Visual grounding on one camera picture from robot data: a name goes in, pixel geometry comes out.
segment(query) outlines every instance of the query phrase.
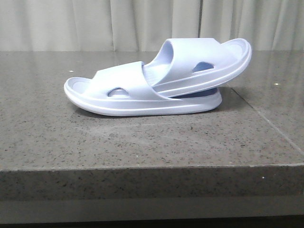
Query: slide sandal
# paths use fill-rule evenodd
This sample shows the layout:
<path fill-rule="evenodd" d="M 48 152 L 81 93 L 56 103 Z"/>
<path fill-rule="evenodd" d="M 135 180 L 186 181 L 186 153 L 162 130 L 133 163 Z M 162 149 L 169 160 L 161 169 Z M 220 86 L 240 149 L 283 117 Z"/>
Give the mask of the slide sandal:
<path fill-rule="evenodd" d="M 66 81 L 78 107 L 111 116 L 204 112 L 221 103 L 216 88 L 239 75 L 251 58 L 250 44 L 234 39 L 167 39 L 155 59 L 100 70 L 93 79 Z"/>

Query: curtain fold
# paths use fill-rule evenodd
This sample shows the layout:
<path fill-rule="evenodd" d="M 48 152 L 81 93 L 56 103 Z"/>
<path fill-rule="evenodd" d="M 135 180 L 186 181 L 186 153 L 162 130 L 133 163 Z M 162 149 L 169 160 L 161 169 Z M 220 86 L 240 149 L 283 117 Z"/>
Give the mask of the curtain fold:
<path fill-rule="evenodd" d="M 303 0 L 1 0 L 1 51 L 157 51 L 167 38 L 304 50 Z"/>

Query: granite countertop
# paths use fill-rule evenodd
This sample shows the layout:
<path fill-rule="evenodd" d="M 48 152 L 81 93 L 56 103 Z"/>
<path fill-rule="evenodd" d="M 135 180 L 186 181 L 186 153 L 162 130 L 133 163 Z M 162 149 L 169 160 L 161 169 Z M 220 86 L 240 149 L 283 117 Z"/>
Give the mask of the granite countertop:
<path fill-rule="evenodd" d="M 109 117 L 73 76 L 155 52 L 0 52 L 0 201 L 303 195 L 304 54 L 256 51 L 215 110 Z"/>

